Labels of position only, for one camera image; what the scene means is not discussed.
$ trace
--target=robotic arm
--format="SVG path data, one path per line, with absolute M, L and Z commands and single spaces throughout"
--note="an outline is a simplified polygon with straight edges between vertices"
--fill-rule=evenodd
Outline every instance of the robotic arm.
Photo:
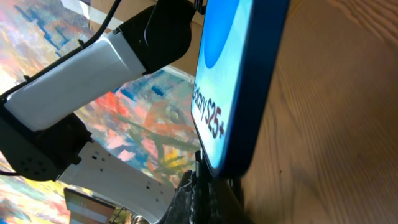
M 191 41 L 191 19 L 204 11 L 201 1 L 158 0 L 100 37 L 119 2 L 87 43 L 0 96 L 0 150 L 16 171 L 7 175 L 91 189 L 153 223 L 175 189 L 108 153 L 73 112 L 182 57 Z

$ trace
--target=abstract painting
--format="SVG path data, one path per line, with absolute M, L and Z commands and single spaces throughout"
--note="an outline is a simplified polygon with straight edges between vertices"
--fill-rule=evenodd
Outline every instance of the abstract painting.
M 0 1 L 0 94 L 93 35 L 87 19 L 60 0 Z M 200 149 L 190 116 L 192 84 L 160 70 L 105 94 L 76 114 L 110 153 L 177 186 Z M 0 169 L 11 170 L 0 156 Z M 0 223 L 68 223 L 61 182 L 0 176 Z

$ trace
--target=black cable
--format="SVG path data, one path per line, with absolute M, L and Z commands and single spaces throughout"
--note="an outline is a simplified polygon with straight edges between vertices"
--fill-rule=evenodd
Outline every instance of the black cable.
M 121 0 L 114 0 L 113 5 L 111 7 L 111 9 L 109 10 L 108 15 L 106 15 L 104 22 L 101 24 L 101 26 L 99 27 L 98 31 L 89 39 L 87 40 L 87 42 L 85 42 L 84 44 L 80 45 L 78 48 L 76 48 L 75 50 L 72 50 L 71 52 L 67 53 L 66 55 L 64 55 L 62 58 L 56 60 L 54 63 L 50 64 L 49 66 L 45 67 L 43 70 L 39 71 L 38 73 L 36 73 L 34 76 L 32 76 L 30 79 L 12 87 L 11 89 L 9 89 L 8 91 L 6 91 L 5 93 L 3 93 L 2 95 L 0 95 L 0 100 L 5 100 L 7 98 L 7 96 L 9 96 L 11 93 L 14 93 L 15 91 L 19 90 L 20 88 L 26 86 L 28 83 L 38 79 L 39 77 L 41 77 L 42 75 L 46 74 L 47 72 L 51 71 L 51 69 L 57 67 L 58 65 L 60 65 L 62 62 L 70 59 L 71 57 L 73 57 L 74 55 L 76 55 L 77 53 L 81 52 L 82 50 L 84 50 L 85 48 L 87 48 L 88 46 L 90 46 L 91 44 L 93 44 L 94 42 L 96 42 L 100 37 L 101 34 L 105 31 L 105 29 L 107 28 L 109 22 L 111 21 L 114 13 L 116 12 L 116 9 L 119 6 L 119 3 L 121 2 Z
M 18 174 L 17 172 L 0 171 L 0 175 L 5 175 L 5 176 L 9 176 L 9 177 L 14 177 L 14 176 L 18 176 L 18 175 L 20 175 L 20 174 Z

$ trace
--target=colorful painting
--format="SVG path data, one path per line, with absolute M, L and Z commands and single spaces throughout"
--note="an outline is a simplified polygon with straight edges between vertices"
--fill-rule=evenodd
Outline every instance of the colorful painting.
M 60 0 L 0 1 L 0 93 L 32 76 L 86 41 L 87 19 Z M 127 83 L 76 114 L 93 137 L 121 161 L 177 186 L 193 169 L 200 143 L 190 116 L 193 86 L 173 72 L 158 71 Z M 0 169 L 11 170 L 0 156 Z M 68 223 L 61 182 L 0 176 L 0 223 Z

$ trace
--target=wooden table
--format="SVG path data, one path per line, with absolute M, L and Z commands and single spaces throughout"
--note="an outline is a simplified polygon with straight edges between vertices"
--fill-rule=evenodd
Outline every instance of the wooden table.
M 398 0 L 292 0 L 243 188 L 256 223 L 398 223 Z

